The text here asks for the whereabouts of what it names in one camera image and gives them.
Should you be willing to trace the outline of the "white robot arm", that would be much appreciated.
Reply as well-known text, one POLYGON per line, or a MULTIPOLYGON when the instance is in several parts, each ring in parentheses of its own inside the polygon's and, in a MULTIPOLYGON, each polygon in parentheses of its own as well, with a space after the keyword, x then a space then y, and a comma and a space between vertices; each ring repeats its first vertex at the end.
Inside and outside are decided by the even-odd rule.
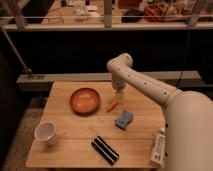
POLYGON ((165 171, 213 171, 213 101, 139 73, 132 64, 128 53, 107 62, 112 86, 122 91, 128 83, 162 107, 165 171))

